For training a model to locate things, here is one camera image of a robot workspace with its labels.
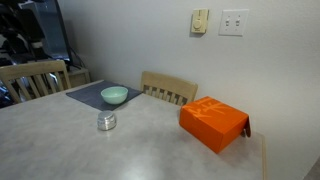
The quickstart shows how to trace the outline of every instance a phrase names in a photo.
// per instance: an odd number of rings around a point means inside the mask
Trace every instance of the silver canister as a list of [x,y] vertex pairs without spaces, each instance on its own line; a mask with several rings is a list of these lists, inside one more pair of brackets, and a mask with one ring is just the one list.
[[107,131],[117,125],[116,117],[112,111],[102,111],[97,119],[98,129]]

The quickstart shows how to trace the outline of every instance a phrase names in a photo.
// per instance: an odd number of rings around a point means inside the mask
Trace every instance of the canister lid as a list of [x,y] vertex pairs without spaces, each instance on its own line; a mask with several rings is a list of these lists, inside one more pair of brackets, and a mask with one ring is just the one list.
[[102,111],[99,113],[98,119],[109,119],[112,116],[113,116],[112,111]]

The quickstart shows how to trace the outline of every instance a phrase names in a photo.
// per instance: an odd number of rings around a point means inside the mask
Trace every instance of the white wall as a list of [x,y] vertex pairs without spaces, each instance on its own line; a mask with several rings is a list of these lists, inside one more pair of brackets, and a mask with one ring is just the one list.
[[[199,84],[251,116],[271,180],[300,180],[320,155],[320,3],[316,0],[60,0],[71,45],[94,80],[139,88],[143,70]],[[208,31],[190,34],[192,10]],[[250,9],[243,37],[218,36],[224,9]]]

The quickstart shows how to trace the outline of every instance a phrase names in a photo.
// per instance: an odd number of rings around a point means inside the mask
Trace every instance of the placemat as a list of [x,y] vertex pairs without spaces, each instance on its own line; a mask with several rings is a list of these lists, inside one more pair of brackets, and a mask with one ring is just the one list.
[[[111,105],[106,103],[102,97],[101,97],[101,91],[105,88],[108,87],[112,87],[112,86],[123,86],[126,87],[128,89],[128,97],[127,99],[118,105]],[[134,97],[138,96],[139,94],[141,94],[141,91],[132,89],[130,87],[124,86],[124,85],[120,85],[117,83],[113,83],[113,82],[109,82],[109,81],[102,81],[100,83],[73,91],[73,92],[68,92],[66,93],[67,96],[76,99],[82,103],[85,103],[93,108],[99,109],[101,111],[105,111],[105,110],[110,110],[113,111],[114,109],[118,108],[119,106],[121,106],[122,104],[130,101],[131,99],[133,99]]]

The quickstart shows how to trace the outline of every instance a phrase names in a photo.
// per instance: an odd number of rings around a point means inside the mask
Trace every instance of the white table top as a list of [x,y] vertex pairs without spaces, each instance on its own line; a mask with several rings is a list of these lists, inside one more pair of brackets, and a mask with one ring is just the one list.
[[0,179],[264,178],[262,135],[215,154],[179,126],[179,111],[141,94],[114,111],[114,129],[100,131],[100,111],[65,92],[0,109]]

